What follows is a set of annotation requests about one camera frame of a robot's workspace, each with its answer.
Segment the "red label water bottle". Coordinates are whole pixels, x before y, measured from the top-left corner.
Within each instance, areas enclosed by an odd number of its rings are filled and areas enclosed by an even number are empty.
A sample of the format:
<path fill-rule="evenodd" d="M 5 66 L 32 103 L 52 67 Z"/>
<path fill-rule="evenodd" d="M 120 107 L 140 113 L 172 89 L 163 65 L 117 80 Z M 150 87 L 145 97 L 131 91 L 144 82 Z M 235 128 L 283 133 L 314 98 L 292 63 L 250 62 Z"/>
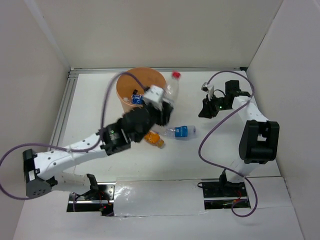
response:
<path fill-rule="evenodd" d="M 170 78 L 166 80 L 166 86 L 164 89 L 164 100 L 171 105 L 174 105 L 178 98 L 180 77 L 180 72 L 173 71 Z"/>

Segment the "white cap blue label bottle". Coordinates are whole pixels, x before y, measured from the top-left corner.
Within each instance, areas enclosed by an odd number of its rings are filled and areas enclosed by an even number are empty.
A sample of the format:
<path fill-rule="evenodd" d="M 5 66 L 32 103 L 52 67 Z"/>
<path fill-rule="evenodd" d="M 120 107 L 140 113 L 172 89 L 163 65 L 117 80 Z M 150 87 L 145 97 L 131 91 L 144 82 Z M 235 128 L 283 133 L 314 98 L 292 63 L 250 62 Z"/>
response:
<path fill-rule="evenodd" d="M 132 94 L 131 103 L 133 105 L 142 105 L 143 104 L 143 95 L 142 94 Z"/>

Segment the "orange juice bottle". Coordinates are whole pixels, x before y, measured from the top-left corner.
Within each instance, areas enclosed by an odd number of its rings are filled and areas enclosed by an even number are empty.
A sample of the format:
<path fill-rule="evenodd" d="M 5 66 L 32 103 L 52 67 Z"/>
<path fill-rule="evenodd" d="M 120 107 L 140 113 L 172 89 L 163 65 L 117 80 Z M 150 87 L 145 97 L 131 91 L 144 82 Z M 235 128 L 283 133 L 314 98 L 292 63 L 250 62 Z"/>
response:
<path fill-rule="evenodd" d="M 158 133 L 153 131 L 149 131 L 145 136 L 144 140 L 152 146 L 156 146 L 158 148 L 163 148 L 165 146 L 165 142 L 161 139 Z"/>

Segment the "blue cap water bottle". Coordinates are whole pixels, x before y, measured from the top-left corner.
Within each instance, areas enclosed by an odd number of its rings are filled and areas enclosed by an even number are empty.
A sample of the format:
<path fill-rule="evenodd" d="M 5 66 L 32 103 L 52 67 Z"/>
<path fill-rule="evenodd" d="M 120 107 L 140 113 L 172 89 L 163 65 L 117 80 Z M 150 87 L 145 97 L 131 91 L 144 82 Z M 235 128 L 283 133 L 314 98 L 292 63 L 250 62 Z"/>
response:
<path fill-rule="evenodd" d="M 194 125 L 167 127 L 160 134 L 172 139 L 191 139 L 196 136 L 196 127 Z"/>

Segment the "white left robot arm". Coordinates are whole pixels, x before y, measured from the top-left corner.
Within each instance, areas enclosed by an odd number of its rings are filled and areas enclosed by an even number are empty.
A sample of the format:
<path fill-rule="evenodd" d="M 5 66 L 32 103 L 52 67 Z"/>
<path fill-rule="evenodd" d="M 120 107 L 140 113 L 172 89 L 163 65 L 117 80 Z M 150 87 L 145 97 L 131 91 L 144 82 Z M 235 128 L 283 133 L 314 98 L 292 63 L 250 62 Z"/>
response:
<path fill-rule="evenodd" d="M 34 199 L 51 191 L 66 191 L 86 200 L 94 199 L 100 191 L 96 177 L 89 173 L 73 175 L 65 170 L 130 149 L 131 143 L 139 143 L 154 125 L 166 126 L 173 109 L 165 101 L 161 110 L 151 103 L 143 104 L 97 133 L 72 144 L 66 151 L 36 153 L 32 149 L 25 150 L 22 156 L 26 196 Z"/>

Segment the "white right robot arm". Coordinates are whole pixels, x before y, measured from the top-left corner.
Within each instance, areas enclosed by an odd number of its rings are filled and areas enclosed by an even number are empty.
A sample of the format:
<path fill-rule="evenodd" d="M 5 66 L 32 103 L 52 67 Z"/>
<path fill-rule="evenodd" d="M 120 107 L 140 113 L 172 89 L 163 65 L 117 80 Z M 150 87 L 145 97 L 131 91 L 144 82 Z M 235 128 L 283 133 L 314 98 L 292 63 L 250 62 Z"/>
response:
<path fill-rule="evenodd" d="M 238 110 L 244 123 L 244 129 L 238 146 L 239 158 L 234 160 L 231 169 L 240 173 L 224 170 L 219 177 L 218 190 L 223 196 L 230 196 L 235 189 L 244 186 L 244 177 L 248 176 L 258 165 L 273 161 L 277 155 L 280 125 L 268 120 L 252 101 L 253 96 L 240 89 L 238 80 L 225 83 L 223 97 L 216 97 L 214 88 L 205 82 L 201 90 L 206 92 L 202 100 L 200 118 L 211 119 L 221 111 Z"/>

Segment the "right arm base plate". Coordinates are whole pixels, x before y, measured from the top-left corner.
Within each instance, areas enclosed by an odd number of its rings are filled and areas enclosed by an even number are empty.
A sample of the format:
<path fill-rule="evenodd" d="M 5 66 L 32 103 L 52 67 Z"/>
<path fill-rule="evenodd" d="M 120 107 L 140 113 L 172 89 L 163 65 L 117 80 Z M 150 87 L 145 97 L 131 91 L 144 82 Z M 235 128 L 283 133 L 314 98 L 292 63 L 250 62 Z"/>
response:
<path fill-rule="evenodd" d="M 234 208 L 251 207 L 243 182 L 223 185 L 218 180 L 201 181 L 197 186 L 202 189 L 205 210 L 230 209 L 236 202 L 240 203 L 237 203 Z"/>

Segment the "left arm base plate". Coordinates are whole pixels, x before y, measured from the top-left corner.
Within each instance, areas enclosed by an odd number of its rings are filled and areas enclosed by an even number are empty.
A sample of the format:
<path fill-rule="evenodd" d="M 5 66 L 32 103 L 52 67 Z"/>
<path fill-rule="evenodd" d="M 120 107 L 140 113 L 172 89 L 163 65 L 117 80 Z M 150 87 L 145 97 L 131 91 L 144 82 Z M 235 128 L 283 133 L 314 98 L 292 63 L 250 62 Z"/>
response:
<path fill-rule="evenodd" d="M 116 182 L 99 182 L 98 192 L 85 199 L 84 196 L 69 195 L 67 213 L 100 213 L 104 217 L 113 217 Z"/>

